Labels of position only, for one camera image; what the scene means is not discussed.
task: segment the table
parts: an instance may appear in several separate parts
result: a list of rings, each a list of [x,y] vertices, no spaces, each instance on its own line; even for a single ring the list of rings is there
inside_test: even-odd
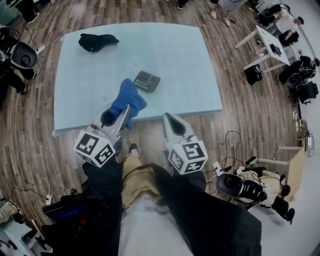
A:
[[[117,45],[89,53],[80,34],[112,34]],[[66,34],[59,57],[54,92],[54,131],[86,127],[99,109],[113,102],[121,82],[141,71],[160,77],[135,120],[162,118],[165,112],[186,116],[222,110],[217,80],[197,27],[165,23],[123,23]]]
[[[284,198],[287,202],[293,201],[295,195],[300,189],[300,183],[302,179],[302,173],[305,165],[305,147],[299,146],[279,146],[279,150],[293,150],[297,153],[289,161],[277,161],[259,158],[258,162],[288,166],[288,170],[285,175],[285,183],[290,185],[291,191],[288,196]]]
[[[251,64],[245,66],[243,68],[243,70],[246,70],[254,65],[260,64],[262,62],[264,62],[265,60],[269,59],[269,58],[274,58],[278,61],[280,61],[281,63],[278,65],[275,65],[271,68],[268,68],[266,70],[263,71],[263,73],[269,72],[271,70],[277,69],[281,66],[285,65],[289,65],[289,60],[287,58],[287,55],[285,53],[284,48],[282,47],[280,41],[274,37],[272,34],[268,33],[267,31],[265,31],[263,28],[256,26],[255,31],[251,32],[246,38],[244,38],[242,41],[240,41],[235,48],[238,49],[240,46],[242,46],[244,43],[248,42],[251,38],[253,38],[255,35],[259,35],[264,47],[259,49],[258,51],[256,51],[256,54],[260,54],[263,51],[267,51],[268,53],[266,55],[264,55],[263,57],[258,58],[257,60],[255,60],[254,62],[252,62]],[[275,53],[272,52],[270,45],[274,44],[275,46],[277,46],[280,51],[281,51],[281,55],[277,55]]]

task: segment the small white table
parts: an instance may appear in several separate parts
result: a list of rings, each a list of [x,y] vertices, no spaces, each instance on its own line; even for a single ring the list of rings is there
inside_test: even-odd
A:
[[[263,51],[267,51],[268,53],[266,55],[264,55],[261,58],[258,58],[257,60],[255,60],[254,62],[252,62],[249,65],[246,65],[243,70],[246,70],[254,65],[260,64],[262,62],[264,62],[265,60],[269,59],[269,58],[274,58],[278,61],[280,61],[280,64],[277,64],[271,68],[268,68],[266,70],[263,71],[263,73],[269,72],[271,70],[277,69],[279,67],[282,67],[283,65],[289,65],[289,60],[287,58],[287,55],[285,53],[284,48],[282,47],[280,41],[274,37],[272,34],[268,33],[267,31],[265,31],[263,28],[256,26],[255,31],[251,32],[246,38],[244,38],[242,41],[240,41],[235,48],[238,49],[240,46],[242,46],[244,43],[248,42],[251,38],[253,38],[255,35],[259,35],[264,47],[259,49],[258,51],[256,51],[256,54],[260,54]],[[277,55],[275,54],[272,50],[270,45],[274,44],[275,46],[277,46],[280,49],[281,55]]]

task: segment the white shirt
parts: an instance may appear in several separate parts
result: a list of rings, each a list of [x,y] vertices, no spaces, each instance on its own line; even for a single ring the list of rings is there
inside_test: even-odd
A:
[[[193,256],[167,206],[143,197],[121,222],[118,256]]]
[[[293,33],[298,30],[298,25],[295,24],[294,20],[295,18],[292,17],[289,12],[286,9],[281,10],[282,18],[279,19],[276,23],[276,26],[280,30],[280,32],[283,34],[287,32],[288,30],[291,30]]]

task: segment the wooden table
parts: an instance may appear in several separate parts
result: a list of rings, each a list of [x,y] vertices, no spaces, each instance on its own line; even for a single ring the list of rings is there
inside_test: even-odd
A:
[[[280,41],[274,37],[272,34],[270,34],[269,32],[265,31],[263,28],[259,27],[259,26],[256,26],[256,29],[255,31],[253,31],[252,33],[250,33],[246,38],[244,38],[242,41],[240,41],[236,46],[235,48],[238,49],[240,46],[242,46],[244,43],[248,42],[251,38],[253,38],[255,35],[259,35],[263,44],[264,44],[264,47],[259,49],[258,51],[256,51],[255,53],[256,54],[260,54],[262,53],[263,51],[267,51],[268,53],[266,55],[264,55],[263,57],[261,58],[258,58],[257,60],[255,60],[254,62],[246,65],[243,70],[246,70],[254,65],[257,65],[257,64],[260,64],[264,61],[266,61],[267,59],[269,58],[273,58],[273,59],[276,59],[278,61],[280,61],[281,63],[280,64],[277,64],[271,68],[268,68],[266,70],[263,71],[263,73],[266,73],[266,72],[269,72],[271,70],[274,70],[274,69],[277,69],[283,65],[289,65],[289,60],[287,58],[287,55],[285,53],[285,50],[284,48],[282,47]],[[279,49],[280,49],[280,52],[281,54],[280,55],[277,55],[275,54],[272,50],[271,50],[271,47],[270,45],[271,44],[274,44],[275,46],[277,46]]]
[[[299,146],[279,146],[279,150],[294,150],[297,153],[291,158],[289,161],[276,161],[269,159],[259,158],[258,162],[274,164],[274,165],[282,165],[289,166],[285,175],[285,183],[290,185],[291,192],[288,196],[284,198],[287,202],[293,201],[295,195],[300,189],[300,183],[302,179],[302,173],[305,165],[305,147]]]

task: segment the black jacket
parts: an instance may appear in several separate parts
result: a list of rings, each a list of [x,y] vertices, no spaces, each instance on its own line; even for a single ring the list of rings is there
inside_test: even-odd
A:
[[[156,184],[195,256],[260,256],[261,222],[246,209],[213,197],[187,179],[152,165]],[[122,165],[83,165],[88,176],[84,193],[99,193],[107,207],[85,228],[70,235],[70,227],[43,226],[54,255],[118,255],[121,227]]]

